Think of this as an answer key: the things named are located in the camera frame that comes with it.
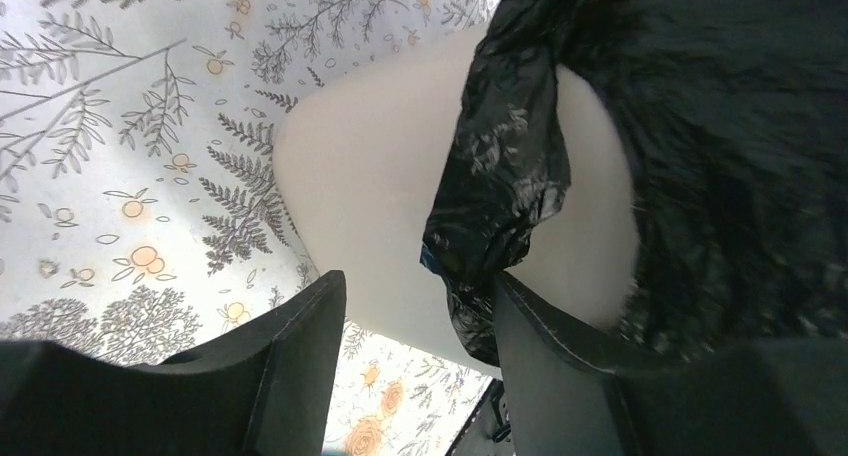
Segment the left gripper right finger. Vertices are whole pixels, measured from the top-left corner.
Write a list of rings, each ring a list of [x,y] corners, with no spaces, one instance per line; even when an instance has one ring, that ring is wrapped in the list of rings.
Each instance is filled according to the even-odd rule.
[[[509,274],[493,284],[520,455],[843,455],[847,344],[747,341],[692,363],[632,347]]]

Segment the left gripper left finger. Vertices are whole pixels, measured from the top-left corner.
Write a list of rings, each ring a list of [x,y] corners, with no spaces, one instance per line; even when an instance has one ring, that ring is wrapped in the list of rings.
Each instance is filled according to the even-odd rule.
[[[5,455],[318,455],[346,310],[330,271],[281,306],[157,365],[48,341],[1,345]]]

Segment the beige plastic trash bin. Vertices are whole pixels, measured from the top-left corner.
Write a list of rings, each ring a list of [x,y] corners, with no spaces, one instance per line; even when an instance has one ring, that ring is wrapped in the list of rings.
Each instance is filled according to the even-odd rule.
[[[285,118],[273,171],[320,272],[342,271],[360,327],[488,376],[451,325],[443,282],[419,261],[460,97],[483,27],[368,63]],[[534,229],[513,274],[558,309],[614,328],[630,290],[638,234],[623,146],[599,96],[557,70],[557,116],[571,164],[562,210]]]

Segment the black trash bag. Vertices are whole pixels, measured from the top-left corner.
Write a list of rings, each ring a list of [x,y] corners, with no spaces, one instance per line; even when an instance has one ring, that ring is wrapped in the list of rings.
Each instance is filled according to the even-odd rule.
[[[847,0],[501,0],[477,45],[421,262],[497,365],[495,276],[577,184],[555,70],[585,80],[627,161],[628,343],[684,361],[847,334]]]

